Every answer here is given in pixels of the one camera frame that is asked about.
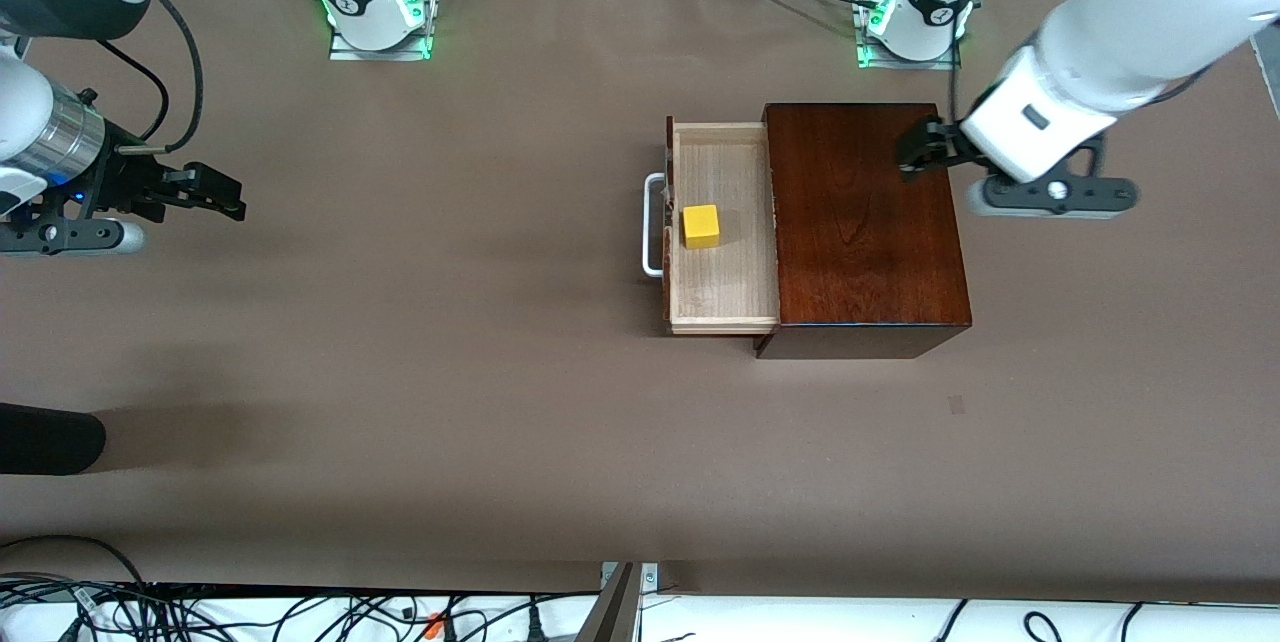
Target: table surface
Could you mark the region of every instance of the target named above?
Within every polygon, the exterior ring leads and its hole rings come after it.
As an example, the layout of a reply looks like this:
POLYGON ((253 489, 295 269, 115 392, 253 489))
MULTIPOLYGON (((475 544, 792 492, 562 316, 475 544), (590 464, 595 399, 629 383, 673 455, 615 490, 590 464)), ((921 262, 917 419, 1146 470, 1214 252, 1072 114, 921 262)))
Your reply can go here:
MULTIPOLYGON (((668 114, 943 97, 858 69, 844 5, 444 0, 404 65, 329 63, 311 0, 175 1, 209 90, 173 164, 238 176, 248 219, 3 263, 4 399, 113 434, 96 474, 0 481, 5 537, 173 581, 590 587, 640 558, 713 592, 1280 599, 1280 127, 1248 49, 1115 128, 1143 189, 1115 221, 974 217, 952 173, 970 331, 797 363, 666 335, 640 183, 668 114)), ((1057 1, 984 0, 965 100, 1057 1)), ((122 45, 186 98, 163 10, 122 45)), ((92 45, 31 61, 150 119, 92 45)))

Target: black cylinder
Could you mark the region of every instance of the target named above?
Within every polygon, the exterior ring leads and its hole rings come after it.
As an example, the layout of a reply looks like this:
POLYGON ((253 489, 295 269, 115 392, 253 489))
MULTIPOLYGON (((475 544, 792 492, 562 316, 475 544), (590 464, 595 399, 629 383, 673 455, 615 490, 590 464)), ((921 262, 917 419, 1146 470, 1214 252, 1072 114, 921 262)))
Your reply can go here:
POLYGON ((105 445, 106 430, 92 414, 0 402, 0 474, 76 474, 105 445))

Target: drawer handle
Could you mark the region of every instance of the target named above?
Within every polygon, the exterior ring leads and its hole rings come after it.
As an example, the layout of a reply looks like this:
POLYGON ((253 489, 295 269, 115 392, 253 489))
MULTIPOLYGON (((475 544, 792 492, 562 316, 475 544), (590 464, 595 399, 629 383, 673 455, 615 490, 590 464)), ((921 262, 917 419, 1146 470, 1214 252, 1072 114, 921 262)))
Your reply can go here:
POLYGON ((650 176, 644 178, 644 229, 640 230, 640 267, 649 278, 662 278, 662 269, 653 267, 649 265, 649 221, 653 219, 653 187, 654 183, 662 182, 663 185, 667 183, 667 174, 662 171, 654 171, 650 176))

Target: yellow cube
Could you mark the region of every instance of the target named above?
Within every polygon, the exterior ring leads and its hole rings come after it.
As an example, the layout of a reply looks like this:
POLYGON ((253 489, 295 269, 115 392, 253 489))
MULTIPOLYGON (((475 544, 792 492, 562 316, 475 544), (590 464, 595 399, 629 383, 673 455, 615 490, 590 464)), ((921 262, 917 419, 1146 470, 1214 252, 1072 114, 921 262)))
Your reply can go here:
POLYGON ((685 246, 705 249, 719 244, 719 215, 716 205, 694 205, 685 208, 685 246))

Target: wooden cabinet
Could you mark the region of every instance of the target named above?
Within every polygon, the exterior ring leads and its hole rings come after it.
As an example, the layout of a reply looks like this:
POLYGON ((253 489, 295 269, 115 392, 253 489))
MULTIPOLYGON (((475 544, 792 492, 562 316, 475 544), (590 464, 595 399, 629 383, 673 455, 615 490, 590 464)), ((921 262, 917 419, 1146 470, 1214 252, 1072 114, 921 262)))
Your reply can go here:
POLYGON ((763 123, 668 119, 663 294, 676 335, 751 335, 765 359, 914 358, 972 324, 946 171, 900 176, 924 104, 772 104, 763 123), (721 246, 680 210, 717 205, 721 246))

